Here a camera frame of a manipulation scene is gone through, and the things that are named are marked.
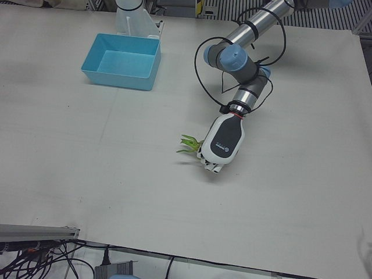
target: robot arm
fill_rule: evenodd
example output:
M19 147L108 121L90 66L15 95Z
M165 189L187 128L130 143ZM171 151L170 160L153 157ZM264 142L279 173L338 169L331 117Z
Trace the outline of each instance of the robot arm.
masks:
M270 69L255 64L243 48L275 25L278 18L293 13L295 8L325 8L325 5L339 8L336 2L347 5L351 1L272 0L228 35L226 40L205 49L204 60L207 64L231 74L240 83L228 109L220 111L224 114L213 122L198 150L197 157L205 169L218 173L233 160L245 136L242 120L253 109L270 77Z

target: black cable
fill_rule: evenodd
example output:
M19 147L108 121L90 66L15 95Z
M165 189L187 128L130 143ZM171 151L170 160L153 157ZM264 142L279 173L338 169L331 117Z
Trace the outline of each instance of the black cable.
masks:
M110 245L108 245L105 248L105 252L103 253L103 260L102 260L101 266L108 266L108 265L111 264L110 257L109 257L109 246Z
M73 253L74 251L84 247L86 242L84 242L84 241L80 241L80 242L83 242L83 243L76 243L75 241L71 241L71 240L60 241L60 242L55 242L55 244L51 245L50 247L42 248L42 249L39 249L39 250L34 251L34 252L27 251L27 252L24 252L22 254L20 254L20 252L18 252L16 258L10 264L8 264L3 269L0 269L0 275L2 274L3 278L7 279L13 272L16 272L16 278L17 279L22 279L22 278L25 278L25 277L31 279L34 276L36 276L39 272L42 272L40 274L39 278L43 279L49 273L51 265L53 263L57 262L57 261L62 261L62 260L66 260L69 263L69 265L70 265L72 271L74 272L74 274L77 275L77 272L76 272L76 270L73 266L73 263L71 262L68 255L70 253ZM79 246L76 247L75 249L72 249L72 250L68 251L67 250L67 244L68 243L75 243ZM64 247L65 251L62 251L60 249L60 251L61 251L60 256L57 257L56 259L53 259L52 256L48 256L48 253L50 252L50 249L55 248L57 246L57 244ZM42 261L42 256L45 252L47 253L47 256L46 256L45 260ZM37 263L35 264L35 266L31 267L31 261L36 259L37 257L39 257Z
M198 68L196 66L196 59L198 57L198 53L199 53L199 50L200 48L207 42L211 41L211 40L215 40L215 39L220 39L220 40L224 40L225 42L228 42L230 45L233 44L233 42L231 42L229 39L226 39L224 37L212 37L212 38L209 38L209 39L206 39L204 42L202 42L198 48L196 49L196 52L195 52L195 57L194 57L194 68L195 68L195 74L196 74L196 77L198 78L198 81L200 83L200 85L202 86L202 88L204 89L204 91L208 94L208 96L214 100L215 103L217 103L218 105L220 106L224 106L221 102L219 102L218 100L216 100L210 93L209 91L207 90L207 88L204 86L202 80L200 79L199 77L199 73L198 73Z
M165 279L168 279L168 277L169 277L170 267L171 267L173 261L174 261L174 257L172 257L170 259L170 262L169 262L169 265L168 265L168 269L167 269L167 274L165 275Z
M268 77L266 77L265 75L259 75L259 77L264 77L264 78L267 79L267 81L271 84L271 90L270 90L270 92L266 95L266 97L264 98L264 100L262 100L262 102L261 102L261 103L260 103L256 108L252 109L251 112L254 112L255 110L258 110L258 109L263 105L264 101L266 101L266 99L267 99L267 98L270 96L270 94L273 93L273 91L274 91L274 84L273 84L273 82L272 82Z
M284 55L285 50L287 49L287 35L286 35L286 33L285 33L285 28L284 28L283 22L281 21L280 17L278 17L278 15L277 15L276 13L274 13L273 11L268 10L268 9L266 9L266 8L263 8L263 7L249 8L249 9L244 10L243 12L241 12L241 13L239 14L239 16L238 16L238 18L236 19L236 21L239 22L239 18L240 18L242 15L246 14L247 12L249 12L249 11L251 11L251 10L263 10L263 11L265 11L265 12L268 12L269 14L271 14L272 16L274 16L274 17L276 18L276 20L278 21L278 23L279 23L279 25L280 25L280 27L281 27L281 31L282 31L282 33L283 33L283 50L282 50L281 53L279 54L278 58L275 59L274 61L272 61L272 62L270 62L270 63L266 63L266 64L261 64L261 63L259 63L260 66L270 66L270 65L272 65L272 64L274 64L274 63L276 63L276 62L278 62L278 61L282 58L282 56Z
M65 253L64 253L64 256L66 257L67 263L69 264L69 266L70 266L72 272L74 273L76 279L79 279L79 275L77 274L74 265L72 264L71 260L69 259L69 254L67 254L67 245L64 244L63 247L65 247Z
M235 86L233 86L233 87L230 87L229 89L226 89L226 90L223 90L223 84L224 84L224 82L223 82L223 74L224 74L225 72L224 71L222 71L222 75L221 75L221 94L224 94L224 93L226 93L227 91L230 91L230 90L232 90L232 89L234 89L234 88L237 88L240 84L237 84L237 85L235 85Z

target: white table surface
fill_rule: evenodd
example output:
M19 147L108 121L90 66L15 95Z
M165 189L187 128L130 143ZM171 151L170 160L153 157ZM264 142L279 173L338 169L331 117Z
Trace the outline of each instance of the white table surface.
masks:
M236 24L163 20L162 61L145 92L93 85L80 71L96 34L115 33L114 13L1 6L0 223L76 226L97 242L368 278L358 250L372 240L372 89L358 37L287 27L274 93L215 175L176 150L181 134L202 139L219 115L195 78L195 49ZM275 26L249 53L274 57L281 46ZM198 61L217 92L220 72Z

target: light blue plastic bin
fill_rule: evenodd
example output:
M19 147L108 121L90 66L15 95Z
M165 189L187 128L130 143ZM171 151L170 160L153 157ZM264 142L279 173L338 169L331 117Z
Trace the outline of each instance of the light blue plastic bin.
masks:
M81 70L96 84L151 90L160 57L157 39L98 34Z

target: blue joint cap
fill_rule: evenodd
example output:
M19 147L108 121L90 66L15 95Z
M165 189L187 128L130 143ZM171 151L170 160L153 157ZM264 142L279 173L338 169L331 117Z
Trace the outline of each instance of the blue joint cap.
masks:
M238 71L247 61L247 52L238 44L229 45L220 55L220 63L225 71Z
M265 76L267 78L270 78L270 76L271 76L271 70L270 70L269 67L267 67L267 66L261 66L260 69L265 73Z
M353 0L330 0L330 9L342 8L348 6Z
M207 46L207 48L204 50L204 54L203 54L203 57L204 57L204 61L205 63L207 63L209 66L210 66L210 63L209 63L209 60L208 60L208 53L209 53L209 50L211 47L213 47L214 45L209 45Z

